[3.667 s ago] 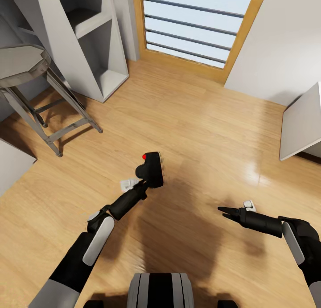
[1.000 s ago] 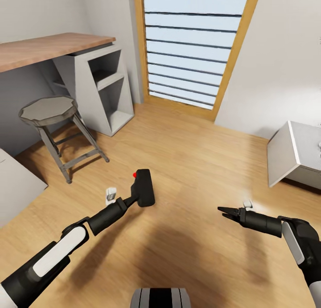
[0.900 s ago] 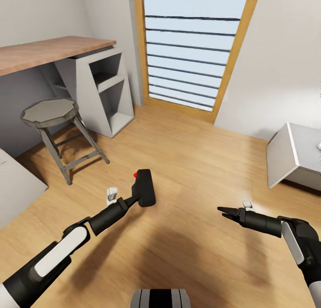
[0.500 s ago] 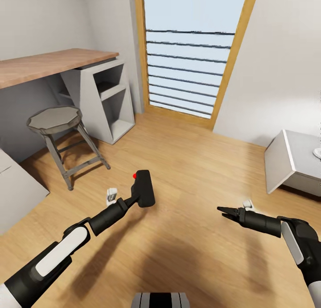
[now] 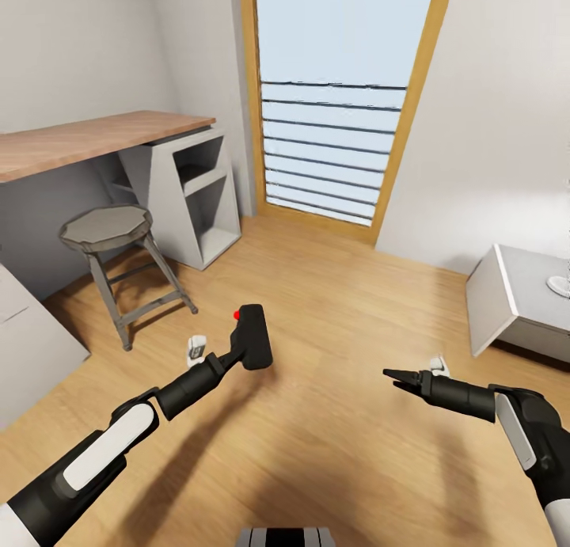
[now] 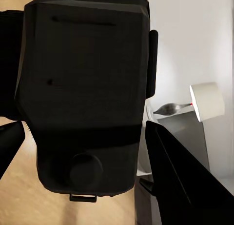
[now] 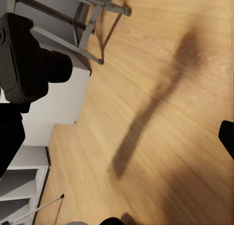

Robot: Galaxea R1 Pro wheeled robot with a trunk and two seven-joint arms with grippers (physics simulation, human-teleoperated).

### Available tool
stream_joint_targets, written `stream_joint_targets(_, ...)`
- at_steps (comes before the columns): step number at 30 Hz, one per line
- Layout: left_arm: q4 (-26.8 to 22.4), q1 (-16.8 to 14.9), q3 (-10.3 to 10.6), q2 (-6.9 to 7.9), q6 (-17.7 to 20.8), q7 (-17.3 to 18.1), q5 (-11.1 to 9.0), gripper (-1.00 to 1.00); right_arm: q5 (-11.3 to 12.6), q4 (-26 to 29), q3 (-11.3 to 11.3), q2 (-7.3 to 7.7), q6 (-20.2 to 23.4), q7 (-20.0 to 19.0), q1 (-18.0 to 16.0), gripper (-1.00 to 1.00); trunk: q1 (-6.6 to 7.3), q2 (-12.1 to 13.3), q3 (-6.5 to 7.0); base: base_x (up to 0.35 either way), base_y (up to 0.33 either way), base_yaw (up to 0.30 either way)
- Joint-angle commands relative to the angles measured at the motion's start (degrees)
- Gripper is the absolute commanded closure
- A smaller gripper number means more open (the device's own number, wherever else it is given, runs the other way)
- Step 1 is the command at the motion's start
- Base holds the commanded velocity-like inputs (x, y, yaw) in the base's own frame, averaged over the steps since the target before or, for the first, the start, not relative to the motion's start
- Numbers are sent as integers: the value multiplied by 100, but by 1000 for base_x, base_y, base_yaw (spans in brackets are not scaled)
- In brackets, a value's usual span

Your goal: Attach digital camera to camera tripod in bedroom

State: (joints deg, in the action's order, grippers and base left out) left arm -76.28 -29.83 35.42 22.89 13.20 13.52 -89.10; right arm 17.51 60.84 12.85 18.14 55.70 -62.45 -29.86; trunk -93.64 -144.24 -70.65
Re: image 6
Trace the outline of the digital camera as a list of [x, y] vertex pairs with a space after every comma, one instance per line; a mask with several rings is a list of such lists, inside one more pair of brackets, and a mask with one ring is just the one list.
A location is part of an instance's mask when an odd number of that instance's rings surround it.
[[97, 202], [135, 185], [158, 38], [147, 0], [34, 0], [0, 11], [0, 117], [25, 121], [51, 192]]

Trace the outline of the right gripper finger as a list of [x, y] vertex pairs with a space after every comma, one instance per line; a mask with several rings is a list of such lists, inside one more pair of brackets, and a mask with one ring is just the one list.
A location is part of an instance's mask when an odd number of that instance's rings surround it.
[[157, 200], [154, 182], [151, 182], [151, 181], [149, 181], [149, 180], [140, 178], [139, 183], [140, 183], [152, 196], [156, 197], [156, 200]]

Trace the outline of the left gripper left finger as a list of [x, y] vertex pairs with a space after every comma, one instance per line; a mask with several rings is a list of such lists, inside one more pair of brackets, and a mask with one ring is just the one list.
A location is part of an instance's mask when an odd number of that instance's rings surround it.
[[0, 179], [24, 140], [25, 132], [21, 121], [0, 126]]

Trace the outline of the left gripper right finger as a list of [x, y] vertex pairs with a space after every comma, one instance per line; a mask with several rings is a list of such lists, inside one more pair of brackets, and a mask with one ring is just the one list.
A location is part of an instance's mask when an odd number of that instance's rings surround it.
[[158, 120], [145, 140], [162, 225], [234, 225], [234, 196]]

